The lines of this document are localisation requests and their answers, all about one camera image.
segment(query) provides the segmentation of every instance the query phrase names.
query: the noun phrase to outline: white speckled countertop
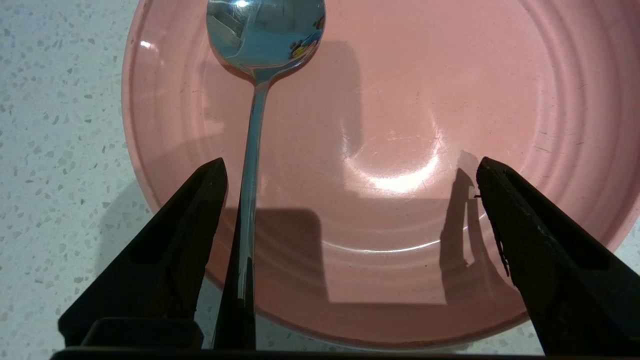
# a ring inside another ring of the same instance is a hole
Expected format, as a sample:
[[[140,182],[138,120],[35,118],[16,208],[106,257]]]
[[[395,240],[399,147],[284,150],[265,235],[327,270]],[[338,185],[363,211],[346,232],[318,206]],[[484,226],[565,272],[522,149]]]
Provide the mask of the white speckled countertop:
[[[60,314],[151,217],[127,153],[132,0],[0,0],[0,358],[48,359]],[[640,224],[617,255],[640,269]],[[196,320],[211,338],[220,292]],[[260,320],[259,348],[348,350]],[[530,323],[442,352],[541,354]]]

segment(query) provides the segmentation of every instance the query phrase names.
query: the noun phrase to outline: spoon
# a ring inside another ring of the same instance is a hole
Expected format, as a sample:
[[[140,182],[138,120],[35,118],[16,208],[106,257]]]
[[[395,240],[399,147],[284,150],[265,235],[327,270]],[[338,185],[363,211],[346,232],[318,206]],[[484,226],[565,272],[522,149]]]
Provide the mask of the spoon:
[[[209,0],[214,50],[255,84],[240,203],[214,348],[255,350],[253,248],[262,114],[269,86],[306,63],[324,31],[324,0]]]

